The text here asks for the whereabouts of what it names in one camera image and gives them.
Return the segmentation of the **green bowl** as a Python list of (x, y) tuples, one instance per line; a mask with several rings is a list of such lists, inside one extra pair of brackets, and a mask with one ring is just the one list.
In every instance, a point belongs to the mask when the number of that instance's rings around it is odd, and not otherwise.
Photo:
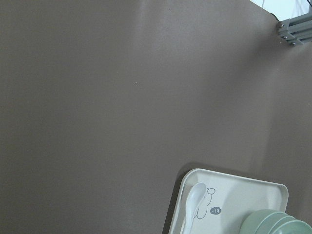
[(292, 220), (279, 226), (273, 234), (312, 234), (312, 228), (304, 221)]
[(284, 214), (281, 211), (275, 210), (258, 210), (251, 213), (242, 223), (239, 233), (240, 234), (254, 234), (260, 227), (262, 222), (271, 215), (274, 214)]
[(282, 224), (294, 220), (295, 218), (293, 216), (287, 214), (282, 213), (273, 214), (262, 222), (262, 224), (256, 231), (256, 234), (272, 234), (273, 231), (275, 231)]

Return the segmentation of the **white plastic spoon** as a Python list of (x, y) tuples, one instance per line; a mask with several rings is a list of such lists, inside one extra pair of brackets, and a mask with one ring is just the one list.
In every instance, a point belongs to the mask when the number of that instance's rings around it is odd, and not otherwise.
[(191, 187), (185, 203), (185, 223), (183, 227), (183, 234), (189, 234), (191, 232), (193, 218), (196, 210), (202, 202), (206, 193), (206, 185), (203, 182), (199, 182)]

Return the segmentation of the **cream serving tray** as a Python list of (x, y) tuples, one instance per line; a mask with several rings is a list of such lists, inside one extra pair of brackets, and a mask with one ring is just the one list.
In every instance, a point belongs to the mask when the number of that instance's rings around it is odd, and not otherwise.
[(237, 234), (252, 212), (284, 212), (287, 207), (289, 193), (283, 184), (196, 168), (181, 181), (168, 233), (182, 233), (186, 196), (199, 182), (206, 185), (206, 195), (194, 215), (193, 234)]

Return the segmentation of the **green bowl on tray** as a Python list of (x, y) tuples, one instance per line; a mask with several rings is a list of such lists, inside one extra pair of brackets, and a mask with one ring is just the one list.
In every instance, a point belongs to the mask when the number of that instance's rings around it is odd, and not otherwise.
[(275, 210), (258, 210), (251, 213), (242, 223), (239, 233), (240, 234), (254, 234), (260, 227), (262, 222), (271, 215), (274, 214), (284, 214), (281, 211)]

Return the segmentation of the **aluminium frame post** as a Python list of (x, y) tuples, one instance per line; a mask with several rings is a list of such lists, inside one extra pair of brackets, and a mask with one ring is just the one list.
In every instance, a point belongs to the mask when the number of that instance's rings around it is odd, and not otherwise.
[(312, 41), (312, 14), (280, 21), (278, 35), (291, 46), (299, 46)]

